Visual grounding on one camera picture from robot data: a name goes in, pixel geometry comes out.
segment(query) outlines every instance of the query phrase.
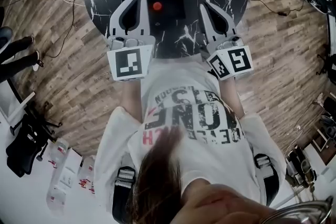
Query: black shoe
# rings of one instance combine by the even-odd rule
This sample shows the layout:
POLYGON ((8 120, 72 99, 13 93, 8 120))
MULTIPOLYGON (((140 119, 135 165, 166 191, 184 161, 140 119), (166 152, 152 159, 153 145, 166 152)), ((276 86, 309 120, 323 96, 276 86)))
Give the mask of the black shoe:
POLYGON ((34 43, 34 37, 33 36, 29 36, 29 37, 24 37, 23 39, 21 39, 23 42, 29 42, 29 44, 33 44, 34 43))

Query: wooden floor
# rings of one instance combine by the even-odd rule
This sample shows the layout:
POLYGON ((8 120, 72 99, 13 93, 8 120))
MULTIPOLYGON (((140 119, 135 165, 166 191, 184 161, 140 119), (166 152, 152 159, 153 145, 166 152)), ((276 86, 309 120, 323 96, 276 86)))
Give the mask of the wooden floor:
MULTIPOLYGON (((286 11, 302 3, 263 1, 274 10, 286 11)), ((4 25, 14 30, 15 39, 33 34, 36 42, 31 51, 55 55, 71 19, 71 5, 62 0, 24 0, 8 9, 4 25)), ((296 121, 326 86, 326 77, 315 72, 322 65, 316 55, 324 53, 323 44, 328 42, 327 19, 307 3, 302 11, 279 17, 260 2, 249 2, 238 32, 249 45, 255 65, 253 76, 237 82, 243 106, 261 115, 285 151, 297 137, 293 131, 296 121)), ((106 51, 103 36, 85 7, 76 6, 75 27, 61 55, 43 58, 45 67, 38 72, 27 69, 15 77, 23 97, 35 91, 39 106, 50 103, 47 118, 63 122, 57 136, 83 155, 96 153, 108 118, 118 105, 121 87, 111 79, 106 51)), ((320 113, 313 105, 300 119, 303 138, 313 134, 311 123, 320 113)))

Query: office chair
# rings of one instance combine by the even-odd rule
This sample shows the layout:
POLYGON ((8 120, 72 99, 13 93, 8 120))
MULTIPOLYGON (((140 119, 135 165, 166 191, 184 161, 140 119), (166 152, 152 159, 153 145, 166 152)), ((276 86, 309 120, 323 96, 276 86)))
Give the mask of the office chair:
POLYGON ((45 120, 44 114, 39 114, 35 109, 35 102, 31 102, 29 109, 10 131, 15 135, 15 130, 21 126, 15 140, 6 149, 7 166, 18 176, 23 177, 25 174, 30 175, 33 162, 36 155, 38 161, 42 161, 43 153, 48 145, 48 140, 55 141, 48 126, 61 127, 62 123, 53 124, 45 120))

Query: white box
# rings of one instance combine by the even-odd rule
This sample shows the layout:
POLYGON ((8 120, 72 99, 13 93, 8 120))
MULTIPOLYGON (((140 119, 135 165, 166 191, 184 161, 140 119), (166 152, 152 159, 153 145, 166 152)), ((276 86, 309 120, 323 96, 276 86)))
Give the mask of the white box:
POLYGON ((153 45, 108 51, 107 57, 115 81, 144 78, 149 71, 153 45))
POLYGON ((248 46, 217 50, 207 59, 207 62, 214 69, 219 80, 226 80, 254 69, 248 46))

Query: red button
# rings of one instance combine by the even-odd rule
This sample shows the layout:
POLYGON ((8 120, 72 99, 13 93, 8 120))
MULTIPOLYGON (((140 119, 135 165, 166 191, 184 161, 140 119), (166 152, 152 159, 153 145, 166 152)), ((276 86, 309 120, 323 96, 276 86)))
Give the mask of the red button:
POLYGON ((162 4, 160 2, 155 2, 153 4, 153 8, 154 8, 154 10, 159 11, 159 10, 162 9, 162 4))

